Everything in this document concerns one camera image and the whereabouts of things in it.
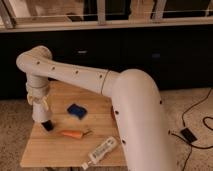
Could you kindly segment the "white conical gripper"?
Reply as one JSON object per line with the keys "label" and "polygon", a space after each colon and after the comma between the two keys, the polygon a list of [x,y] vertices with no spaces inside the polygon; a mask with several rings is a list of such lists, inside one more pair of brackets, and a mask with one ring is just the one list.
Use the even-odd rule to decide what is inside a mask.
{"label": "white conical gripper", "polygon": [[34,97],[27,94],[27,101],[33,107],[32,118],[35,122],[42,123],[46,131],[51,131],[54,126],[51,119],[52,111],[48,104],[47,97]]}

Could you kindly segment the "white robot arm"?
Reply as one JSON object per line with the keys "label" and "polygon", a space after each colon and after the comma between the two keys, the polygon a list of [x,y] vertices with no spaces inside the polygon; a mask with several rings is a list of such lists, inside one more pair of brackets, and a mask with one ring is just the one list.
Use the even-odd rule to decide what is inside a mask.
{"label": "white robot arm", "polygon": [[52,112],[46,102],[51,78],[84,88],[111,99],[130,171],[176,170],[159,89],[146,72],[115,72],[56,62],[45,46],[21,53],[16,65],[26,74],[27,99],[33,106],[34,121],[51,120]]}

